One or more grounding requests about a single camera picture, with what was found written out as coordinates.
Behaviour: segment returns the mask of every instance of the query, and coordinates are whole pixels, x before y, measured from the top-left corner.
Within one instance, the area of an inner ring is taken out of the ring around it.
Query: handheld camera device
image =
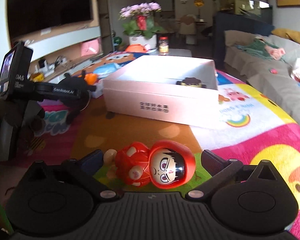
[[[28,125],[44,111],[37,101],[44,99],[58,100],[62,98],[76,100],[80,97],[80,90],[45,82],[28,80],[33,50],[19,42],[4,57],[0,72],[0,99],[12,101],[18,105],[23,115],[22,126]],[[12,127],[4,119],[0,126],[0,161],[7,161],[15,157],[17,139],[20,127]]]

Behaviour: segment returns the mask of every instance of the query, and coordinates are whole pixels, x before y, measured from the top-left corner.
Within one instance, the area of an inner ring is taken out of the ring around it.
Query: green cloth
[[[135,187],[132,185],[125,185],[120,179],[108,179],[106,174],[109,166],[103,166],[97,173],[93,176],[96,180],[100,181],[102,184],[106,185],[110,189],[116,192],[122,191],[138,191],[138,192],[166,192],[166,191],[179,191],[184,196],[187,192],[194,189],[195,187],[201,185],[203,182],[211,178],[211,175],[202,167],[201,165],[201,153],[194,155],[196,169],[194,175],[188,183],[172,188],[172,189],[159,189],[152,183],[149,183],[143,187]]]
[[[261,40],[255,38],[253,42],[247,46],[237,45],[238,49],[244,50],[249,55],[259,57],[262,59],[272,60],[271,55],[266,51],[265,45],[268,45],[274,49],[278,49],[279,47],[269,44],[268,42],[262,42]]]

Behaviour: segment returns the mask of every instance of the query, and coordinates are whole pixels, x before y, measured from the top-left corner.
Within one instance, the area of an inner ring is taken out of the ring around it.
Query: red ribbon
[[[147,30],[146,16],[137,16],[137,24],[140,30]]]

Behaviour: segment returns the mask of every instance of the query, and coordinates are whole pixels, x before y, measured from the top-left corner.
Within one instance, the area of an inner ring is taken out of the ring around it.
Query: screw
[[[113,198],[116,196],[116,193],[112,190],[104,190],[100,193],[102,198]]]
[[[192,198],[201,198],[203,197],[204,193],[200,190],[191,190],[188,192],[188,195]]]

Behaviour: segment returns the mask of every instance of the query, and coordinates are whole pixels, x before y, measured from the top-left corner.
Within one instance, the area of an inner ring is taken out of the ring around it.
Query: white flower pot
[[[129,36],[129,44],[140,44],[145,46],[147,44],[150,45],[150,49],[157,48],[157,35],[153,35],[151,39],[147,40],[144,36]]]

